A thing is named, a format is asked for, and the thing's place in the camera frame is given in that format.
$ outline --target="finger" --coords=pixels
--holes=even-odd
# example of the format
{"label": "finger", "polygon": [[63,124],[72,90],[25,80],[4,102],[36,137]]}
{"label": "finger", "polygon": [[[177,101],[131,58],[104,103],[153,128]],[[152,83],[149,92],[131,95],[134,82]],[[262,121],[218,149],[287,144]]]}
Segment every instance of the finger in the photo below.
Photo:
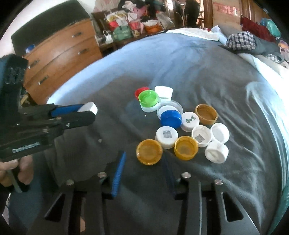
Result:
{"label": "finger", "polygon": [[9,187],[12,185],[12,182],[10,180],[10,178],[8,177],[8,175],[6,175],[1,181],[0,184],[2,184],[4,187]]}
{"label": "finger", "polygon": [[12,170],[17,166],[18,166],[17,159],[9,162],[0,162],[0,170]]}
{"label": "finger", "polygon": [[80,232],[85,231],[85,221],[80,217]]}
{"label": "finger", "polygon": [[33,166],[30,165],[25,170],[19,172],[18,179],[20,182],[24,183],[25,185],[28,185],[31,183],[33,179],[33,174],[34,174]]}
{"label": "finger", "polygon": [[19,160],[20,171],[23,171],[23,170],[27,169],[32,164],[33,164],[32,155],[28,155],[28,156],[22,157]]}
{"label": "finger", "polygon": [[0,182],[5,178],[6,176],[6,171],[0,170]]}

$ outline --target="plaid shirt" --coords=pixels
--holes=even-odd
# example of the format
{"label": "plaid shirt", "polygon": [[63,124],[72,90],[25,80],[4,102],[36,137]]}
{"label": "plaid shirt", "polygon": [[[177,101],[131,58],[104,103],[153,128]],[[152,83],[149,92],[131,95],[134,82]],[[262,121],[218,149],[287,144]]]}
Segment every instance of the plaid shirt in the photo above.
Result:
{"label": "plaid shirt", "polygon": [[278,64],[280,64],[280,62],[282,61],[282,59],[280,57],[272,55],[272,54],[267,55],[266,58],[269,60],[272,60]]}
{"label": "plaid shirt", "polygon": [[253,50],[257,47],[253,34],[248,31],[232,34],[227,40],[226,46],[236,50]]}

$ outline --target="qr code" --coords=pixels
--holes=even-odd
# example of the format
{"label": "qr code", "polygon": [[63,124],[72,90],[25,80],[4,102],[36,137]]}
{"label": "qr code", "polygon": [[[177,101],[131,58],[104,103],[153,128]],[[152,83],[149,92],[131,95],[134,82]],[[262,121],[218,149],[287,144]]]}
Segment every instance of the qr code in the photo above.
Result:
{"label": "qr code", "polygon": [[199,143],[202,143],[202,142],[205,140],[204,137],[201,136],[200,134],[197,135],[197,136],[195,137],[195,139],[196,139]]}
{"label": "qr code", "polygon": [[163,131],[164,138],[172,138],[172,132],[171,131]]}

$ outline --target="white towel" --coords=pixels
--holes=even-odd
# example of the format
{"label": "white towel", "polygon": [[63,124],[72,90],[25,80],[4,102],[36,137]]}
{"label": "white towel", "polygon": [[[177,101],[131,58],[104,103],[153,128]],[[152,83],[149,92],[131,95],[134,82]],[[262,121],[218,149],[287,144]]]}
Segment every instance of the white towel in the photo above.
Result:
{"label": "white towel", "polygon": [[190,37],[198,37],[212,41],[219,41],[219,35],[217,33],[208,32],[203,29],[196,28],[181,28],[175,30],[168,30],[167,33],[180,33]]}
{"label": "white towel", "polygon": [[133,4],[131,1],[125,1],[125,4],[122,6],[122,8],[126,8],[131,12],[134,10],[134,7],[136,7],[136,4]]}

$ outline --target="red clothing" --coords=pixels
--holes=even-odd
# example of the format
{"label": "red clothing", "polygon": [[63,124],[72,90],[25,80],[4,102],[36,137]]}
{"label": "red clothing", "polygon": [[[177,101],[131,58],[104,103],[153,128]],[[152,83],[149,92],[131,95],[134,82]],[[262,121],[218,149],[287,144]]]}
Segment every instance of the red clothing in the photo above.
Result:
{"label": "red clothing", "polygon": [[243,26],[243,31],[249,31],[255,36],[268,42],[276,42],[275,37],[270,34],[269,30],[265,26],[254,23],[245,16],[241,16],[241,25]]}

